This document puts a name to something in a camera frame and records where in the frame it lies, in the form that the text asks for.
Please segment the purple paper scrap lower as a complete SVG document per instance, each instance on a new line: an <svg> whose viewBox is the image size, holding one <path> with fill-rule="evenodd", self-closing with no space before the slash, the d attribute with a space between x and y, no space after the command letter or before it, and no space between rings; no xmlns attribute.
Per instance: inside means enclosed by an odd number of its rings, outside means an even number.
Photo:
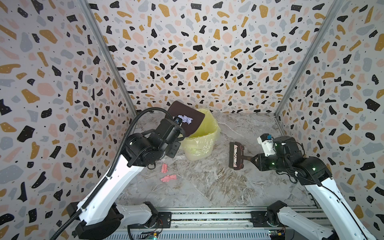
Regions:
<svg viewBox="0 0 384 240"><path fill-rule="evenodd" d="M178 115L179 118L183 119L183 123L186 123L188 125L190 125L193 121L192 118L186 116L186 115Z"/></svg>

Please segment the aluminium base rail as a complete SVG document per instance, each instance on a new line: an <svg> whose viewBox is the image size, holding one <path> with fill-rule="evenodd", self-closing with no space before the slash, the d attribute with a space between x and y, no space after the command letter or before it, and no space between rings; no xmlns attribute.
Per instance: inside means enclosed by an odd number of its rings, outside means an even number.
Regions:
<svg viewBox="0 0 384 240"><path fill-rule="evenodd" d="M266 207L159 208L152 228L121 225L108 240L336 240L320 208L291 207L272 220Z"/></svg>

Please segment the brown dustpan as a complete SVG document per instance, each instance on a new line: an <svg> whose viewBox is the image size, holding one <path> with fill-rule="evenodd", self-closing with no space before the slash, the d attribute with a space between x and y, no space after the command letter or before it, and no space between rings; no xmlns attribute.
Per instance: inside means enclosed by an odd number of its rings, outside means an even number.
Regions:
<svg viewBox="0 0 384 240"><path fill-rule="evenodd" d="M186 138L198 130L205 118L204 113L184 105L179 101L173 102L169 107L168 112L173 117L178 117L182 120L181 127L186 133Z"/></svg>

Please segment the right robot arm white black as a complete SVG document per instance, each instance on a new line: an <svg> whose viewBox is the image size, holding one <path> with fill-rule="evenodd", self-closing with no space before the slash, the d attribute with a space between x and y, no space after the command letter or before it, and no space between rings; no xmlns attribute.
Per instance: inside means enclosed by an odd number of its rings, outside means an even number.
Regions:
<svg viewBox="0 0 384 240"><path fill-rule="evenodd" d="M250 161L260 171L287 174L316 199L332 224L323 227L295 212L282 201L267 208L267 222L271 226L292 228L308 240L373 240L375 236L362 224L339 191L331 171L317 157L305 157L304 147L289 136L273 138L269 134L258 137L263 153Z"/></svg>

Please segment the brown cartoon face brush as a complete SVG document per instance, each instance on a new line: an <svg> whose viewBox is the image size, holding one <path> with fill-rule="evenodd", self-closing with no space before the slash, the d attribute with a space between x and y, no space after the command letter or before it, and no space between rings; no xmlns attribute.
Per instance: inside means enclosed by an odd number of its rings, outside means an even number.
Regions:
<svg viewBox="0 0 384 240"><path fill-rule="evenodd" d="M244 155L245 146L239 142L230 142L229 168L238 171L244 168L244 161L253 162L253 158Z"/></svg>

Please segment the pink paper scrap middle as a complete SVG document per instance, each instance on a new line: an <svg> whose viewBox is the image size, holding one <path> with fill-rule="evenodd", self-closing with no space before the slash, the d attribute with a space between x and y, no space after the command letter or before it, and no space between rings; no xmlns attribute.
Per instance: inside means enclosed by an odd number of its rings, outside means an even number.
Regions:
<svg viewBox="0 0 384 240"><path fill-rule="evenodd" d="M161 173L166 174L167 172L168 172L168 165L167 164L163 164L162 165L162 169L161 169Z"/></svg>

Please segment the pink paper scrap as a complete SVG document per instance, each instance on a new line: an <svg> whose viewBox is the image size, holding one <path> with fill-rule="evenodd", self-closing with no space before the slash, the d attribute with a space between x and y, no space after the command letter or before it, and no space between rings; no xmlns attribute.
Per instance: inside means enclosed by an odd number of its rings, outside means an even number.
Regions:
<svg viewBox="0 0 384 240"><path fill-rule="evenodd" d="M167 175L167 176L161 178L161 182L163 182L163 183L168 183L172 180L177 180L177 175Z"/></svg>
<svg viewBox="0 0 384 240"><path fill-rule="evenodd" d="M163 164L162 165L162 169L161 169L161 173L166 174L167 172L168 172L168 165L167 164Z"/></svg>

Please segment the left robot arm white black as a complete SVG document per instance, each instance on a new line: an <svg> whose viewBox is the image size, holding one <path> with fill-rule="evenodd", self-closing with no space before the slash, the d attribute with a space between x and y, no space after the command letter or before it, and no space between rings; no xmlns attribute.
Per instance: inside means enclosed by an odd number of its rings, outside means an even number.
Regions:
<svg viewBox="0 0 384 240"><path fill-rule="evenodd" d="M179 117L164 118L156 129L135 134L127 132L117 163L90 194L67 208L71 218L80 221L76 227L79 239L102 240L121 226L157 226L159 212L150 202L123 206L115 201L138 173L165 156L176 155L185 135L182 123Z"/></svg>

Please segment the bin with yellow bag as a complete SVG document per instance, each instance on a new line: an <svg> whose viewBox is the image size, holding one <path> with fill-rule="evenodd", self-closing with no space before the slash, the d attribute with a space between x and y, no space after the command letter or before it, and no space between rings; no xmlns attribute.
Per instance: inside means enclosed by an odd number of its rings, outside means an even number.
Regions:
<svg viewBox="0 0 384 240"><path fill-rule="evenodd" d="M217 120L208 109L200 109L205 118L197 131L181 142L181 149L189 161L197 161L209 157L220 138L221 129Z"/></svg>

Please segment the pink paper scrap lower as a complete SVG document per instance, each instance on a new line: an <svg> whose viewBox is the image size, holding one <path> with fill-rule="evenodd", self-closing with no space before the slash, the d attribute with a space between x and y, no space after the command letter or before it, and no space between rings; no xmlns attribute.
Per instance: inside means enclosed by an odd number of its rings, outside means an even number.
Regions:
<svg viewBox="0 0 384 240"><path fill-rule="evenodd" d="M167 175L167 176L161 178L161 182L163 182L163 183L168 183L172 180L177 180L177 175Z"/></svg>

